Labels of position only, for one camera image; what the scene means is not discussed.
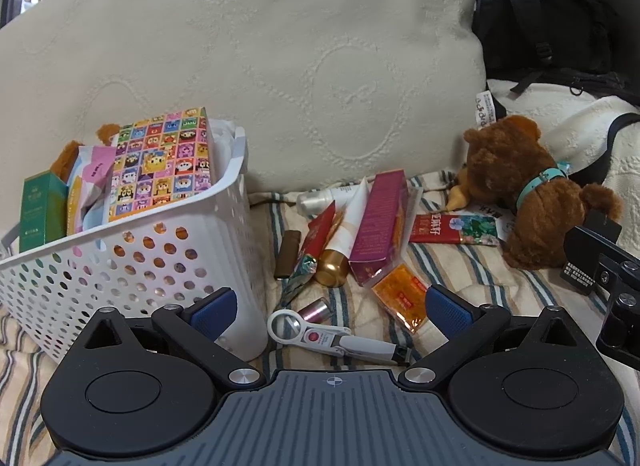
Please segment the orange sauce packet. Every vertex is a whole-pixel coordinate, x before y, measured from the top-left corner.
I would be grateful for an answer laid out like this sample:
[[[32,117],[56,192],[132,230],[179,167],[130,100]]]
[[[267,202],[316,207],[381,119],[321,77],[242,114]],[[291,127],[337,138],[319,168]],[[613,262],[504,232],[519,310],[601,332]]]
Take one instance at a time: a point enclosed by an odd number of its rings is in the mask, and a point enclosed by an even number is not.
[[[427,319],[427,287],[404,264],[398,264],[372,286],[382,306],[411,334]]]

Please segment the white magnifier tool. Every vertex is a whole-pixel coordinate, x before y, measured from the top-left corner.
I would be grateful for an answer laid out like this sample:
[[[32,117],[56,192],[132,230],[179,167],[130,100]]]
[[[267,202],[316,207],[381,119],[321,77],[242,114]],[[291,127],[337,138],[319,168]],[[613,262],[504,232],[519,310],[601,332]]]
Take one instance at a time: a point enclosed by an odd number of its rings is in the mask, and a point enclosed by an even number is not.
[[[303,348],[337,358],[407,366],[410,351],[378,339],[359,337],[348,327],[307,322],[295,311],[283,309],[273,312],[267,321],[269,336],[280,345]]]

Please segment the red floral packet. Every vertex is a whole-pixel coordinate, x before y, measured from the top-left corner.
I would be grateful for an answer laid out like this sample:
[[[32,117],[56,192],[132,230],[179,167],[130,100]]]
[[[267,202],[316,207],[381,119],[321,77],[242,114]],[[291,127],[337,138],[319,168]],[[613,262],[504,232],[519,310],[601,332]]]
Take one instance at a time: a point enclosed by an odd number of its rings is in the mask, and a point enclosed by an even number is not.
[[[495,247],[499,244],[496,220],[489,215],[454,215],[430,213],[417,215],[410,243],[480,245]]]

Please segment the small pink silver bottle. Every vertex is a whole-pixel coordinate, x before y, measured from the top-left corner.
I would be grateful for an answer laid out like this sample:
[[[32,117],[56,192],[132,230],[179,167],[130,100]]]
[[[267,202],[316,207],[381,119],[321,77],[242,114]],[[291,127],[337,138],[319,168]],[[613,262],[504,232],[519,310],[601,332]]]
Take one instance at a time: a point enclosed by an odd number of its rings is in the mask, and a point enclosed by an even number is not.
[[[331,304],[326,298],[318,298],[300,309],[298,314],[307,323],[322,324],[332,316]]]

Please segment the magenta tall box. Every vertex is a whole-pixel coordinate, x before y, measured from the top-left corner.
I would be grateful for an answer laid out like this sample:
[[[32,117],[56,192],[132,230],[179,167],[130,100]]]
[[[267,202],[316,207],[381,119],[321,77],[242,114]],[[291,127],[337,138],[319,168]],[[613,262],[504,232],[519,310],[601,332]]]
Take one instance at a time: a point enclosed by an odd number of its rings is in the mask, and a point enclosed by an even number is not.
[[[349,265],[359,285],[364,285],[397,257],[408,205],[405,172],[375,175],[359,226]]]

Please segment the white tube gold cap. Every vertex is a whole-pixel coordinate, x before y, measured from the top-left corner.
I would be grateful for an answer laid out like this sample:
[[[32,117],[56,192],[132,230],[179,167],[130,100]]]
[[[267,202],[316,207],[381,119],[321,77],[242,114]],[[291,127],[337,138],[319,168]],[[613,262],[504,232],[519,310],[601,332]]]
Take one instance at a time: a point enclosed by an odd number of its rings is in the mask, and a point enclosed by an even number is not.
[[[369,186],[363,179],[349,203],[346,205],[342,221],[326,244],[319,259],[314,278],[326,287],[340,287],[349,273],[349,258],[356,241],[360,224],[367,207]]]

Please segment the red floral sachet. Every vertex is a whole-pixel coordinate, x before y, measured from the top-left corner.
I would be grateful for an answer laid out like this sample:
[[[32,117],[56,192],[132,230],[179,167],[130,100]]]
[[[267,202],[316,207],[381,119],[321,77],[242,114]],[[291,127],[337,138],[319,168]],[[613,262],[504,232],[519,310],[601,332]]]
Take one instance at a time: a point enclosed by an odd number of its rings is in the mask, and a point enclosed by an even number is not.
[[[308,223],[308,232],[299,250],[294,270],[282,289],[279,308],[290,305],[316,274],[321,252],[332,229],[335,212],[335,201],[332,200],[326,209]]]

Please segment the white perforated plastic basket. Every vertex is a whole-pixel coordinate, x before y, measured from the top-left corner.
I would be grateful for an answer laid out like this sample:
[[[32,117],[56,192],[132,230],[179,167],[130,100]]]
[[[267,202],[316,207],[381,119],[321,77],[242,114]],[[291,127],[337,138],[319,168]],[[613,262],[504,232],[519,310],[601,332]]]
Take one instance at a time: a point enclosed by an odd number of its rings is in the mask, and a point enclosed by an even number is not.
[[[250,361],[265,350],[265,278],[250,225],[246,133],[231,129],[206,192],[19,253],[1,262],[1,304],[52,360],[61,361],[101,307],[150,315],[187,307],[220,287],[238,298],[221,347]]]

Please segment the brown lipstick tube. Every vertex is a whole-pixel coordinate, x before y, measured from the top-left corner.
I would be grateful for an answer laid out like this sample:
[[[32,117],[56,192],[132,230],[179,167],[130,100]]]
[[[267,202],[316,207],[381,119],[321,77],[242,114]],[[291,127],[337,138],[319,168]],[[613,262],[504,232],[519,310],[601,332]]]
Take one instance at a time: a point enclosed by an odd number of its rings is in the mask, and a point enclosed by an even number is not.
[[[289,278],[293,273],[302,233],[296,230],[286,230],[283,233],[280,249],[274,267],[273,277],[277,279]]]

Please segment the brown plush dog toy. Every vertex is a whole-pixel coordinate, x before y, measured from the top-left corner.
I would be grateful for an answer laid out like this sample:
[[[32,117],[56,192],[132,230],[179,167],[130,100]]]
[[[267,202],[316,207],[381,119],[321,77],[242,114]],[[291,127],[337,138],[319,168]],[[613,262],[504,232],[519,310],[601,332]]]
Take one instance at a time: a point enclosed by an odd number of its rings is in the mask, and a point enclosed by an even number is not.
[[[540,138],[537,123],[518,114],[466,130],[465,165],[445,206],[457,211],[476,201],[510,209],[514,224],[503,258],[510,267],[523,270],[563,267],[565,235],[590,212],[613,221],[623,213],[623,201],[612,189],[572,181]]]

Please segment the striped bed sheet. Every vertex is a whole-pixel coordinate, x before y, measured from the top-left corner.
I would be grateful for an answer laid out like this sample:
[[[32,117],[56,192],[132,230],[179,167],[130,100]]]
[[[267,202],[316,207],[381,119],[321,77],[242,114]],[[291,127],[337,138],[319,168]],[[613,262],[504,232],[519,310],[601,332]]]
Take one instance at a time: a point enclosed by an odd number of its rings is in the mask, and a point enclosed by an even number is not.
[[[305,230],[306,221],[301,220],[295,208],[285,204],[293,200],[293,195],[267,194],[254,195],[254,208],[250,211],[250,221],[255,230],[255,239],[260,249],[262,272],[265,278],[265,301],[269,309],[280,296],[283,281],[275,281],[271,268],[279,251],[285,229]],[[508,267],[494,247],[451,245],[414,245],[410,244],[404,253],[408,267],[423,284],[446,283],[455,291],[464,293],[469,301],[496,301],[509,308],[513,314],[536,314],[544,305],[562,304],[570,311],[574,320],[594,342],[597,329],[604,316],[604,298],[600,293],[582,296],[563,286],[559,271],[517,271]],[[309,285],[295,300],[299,308],[326,295],[333,311],[330,321],[337,325],[348,325],[355,334],[378,337],[401,345],[413,347],[415,356],[425,356],[427,351],[435,349],[445,341],[431,322],[425,322],[420,330],[411,335],[399,322],[394,322],[389,314],[378,304],[369,290],[360,287],[351,277],[342,288],[324,289],[317,284]],[[622,419],[614,432],[611,446],[616,460],[625,465],[639,465],[639,373],[616,364],[611,360],[608,365],[617,375],[625,392],[626,408]],[[52,360],[29,334],[17,323],[15,317],[1,304],[1,465],[44,465],[54,455],[53,443],[44,428],[40,415],[40,397],[49,381],[58,361]],[[355,371],[365,368],[366,363],[355,360],[332,359],[303,350],[265,350],[255,360],[258,368],[265,366],[267,373],[277,368],[308,368],[308,370],[326,370],[336,376],[349,379]],[[330,436],[326,433],[321,441],[314,438],[304,447],[309,427],[306,418],[296,423],[294,429],[283,433],[276,429],[274,438],[282,438],[284,446],[294,446],[297,457],[303,465],[311,465],[316,456],[325,462],[329,452],[316,444],[329,445]],[[238,428],[244,436],[244,426]],[[284,452],[279,448],[268,451],[261,444],[255,446],[254,438],[242,436],[242,446],[232,443],[228,452],[228,437],[209,457],[210,448],[206,444],[198,460],[207,464],[235,465],[248,458],[250,465],[284,465]]]

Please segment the white spray bottle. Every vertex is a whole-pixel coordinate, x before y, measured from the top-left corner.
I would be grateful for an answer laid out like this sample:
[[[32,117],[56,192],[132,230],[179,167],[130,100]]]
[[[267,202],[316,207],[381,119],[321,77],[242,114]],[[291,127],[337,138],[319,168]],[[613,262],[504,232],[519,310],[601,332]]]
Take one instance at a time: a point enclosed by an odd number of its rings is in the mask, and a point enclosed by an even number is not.
[[[358,185],[346,185],[301,193],[296,198],[296,209],[304,217],[315,217],[324,212],[330,204],[337,211],[344,210],[358,192]]]

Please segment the colourful cartoon pattern box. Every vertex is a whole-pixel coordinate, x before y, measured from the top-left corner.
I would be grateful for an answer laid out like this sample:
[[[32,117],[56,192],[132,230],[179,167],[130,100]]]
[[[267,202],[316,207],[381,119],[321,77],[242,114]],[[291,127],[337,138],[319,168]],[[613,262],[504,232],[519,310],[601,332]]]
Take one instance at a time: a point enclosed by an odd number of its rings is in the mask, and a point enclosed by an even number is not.
[[[107,221],[190,198],[216,180],[204,107],[129,123],[112,144],[116,155]]]

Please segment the pink white pouch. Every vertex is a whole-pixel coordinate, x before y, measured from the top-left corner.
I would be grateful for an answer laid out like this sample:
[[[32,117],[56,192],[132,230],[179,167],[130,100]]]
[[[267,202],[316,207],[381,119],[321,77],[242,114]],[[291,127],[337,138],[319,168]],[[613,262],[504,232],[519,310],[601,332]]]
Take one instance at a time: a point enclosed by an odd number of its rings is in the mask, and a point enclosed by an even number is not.
[[[82,221],[103,194],[116,157],[115,146],[80,146],[67,180],[66,235],[82,231]]]

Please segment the green box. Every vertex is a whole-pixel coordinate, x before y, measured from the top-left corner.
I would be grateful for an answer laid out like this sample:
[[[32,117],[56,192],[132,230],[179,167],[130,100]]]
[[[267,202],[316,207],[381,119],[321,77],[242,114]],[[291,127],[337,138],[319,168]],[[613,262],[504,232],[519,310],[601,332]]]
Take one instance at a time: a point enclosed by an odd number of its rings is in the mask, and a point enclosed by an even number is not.
[[[67,186],[51,171],[26,179],[20,218],[20,252],[66,235]]]

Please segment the orange plush toy in basket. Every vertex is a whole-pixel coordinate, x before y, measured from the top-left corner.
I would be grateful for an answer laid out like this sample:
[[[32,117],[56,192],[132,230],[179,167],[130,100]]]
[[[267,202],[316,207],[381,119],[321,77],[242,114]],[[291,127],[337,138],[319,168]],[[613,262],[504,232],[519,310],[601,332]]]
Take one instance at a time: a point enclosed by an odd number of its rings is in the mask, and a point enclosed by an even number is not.
[[[112,143],[113,137],[116,137],[119,130],[120,126],[116,125],[116,123],[107,123],[96,130],[96,137],[102,145],[108,146]],[[58,158],[56,158],[50,166],[50,171],[61,181],[66,182],[70,177],[81,146],[82,143],[78,141],[68,142],[62,152],[60,152],[60,155],[58,155]]]

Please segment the black backpack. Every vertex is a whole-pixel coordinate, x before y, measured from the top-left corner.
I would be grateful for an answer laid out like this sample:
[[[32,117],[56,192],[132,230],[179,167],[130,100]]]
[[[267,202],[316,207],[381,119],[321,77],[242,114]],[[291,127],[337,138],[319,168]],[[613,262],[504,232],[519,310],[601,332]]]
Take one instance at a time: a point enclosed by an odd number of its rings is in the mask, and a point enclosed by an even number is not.
[[[620,18],[605,0],[475,0],[486,76],[522,94],[534,83],[639,103],[624,68]]]

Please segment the large cream pillow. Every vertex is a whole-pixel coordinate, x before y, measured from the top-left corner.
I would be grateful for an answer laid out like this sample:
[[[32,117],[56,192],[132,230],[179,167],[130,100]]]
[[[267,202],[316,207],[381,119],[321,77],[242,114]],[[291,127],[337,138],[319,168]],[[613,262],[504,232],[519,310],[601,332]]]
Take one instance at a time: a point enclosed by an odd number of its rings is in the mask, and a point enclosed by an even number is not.
[[[202,106],[251,191],[457,168],[485,85],[474,0],[43,0],[1,31],[1,225],[105,123]]]

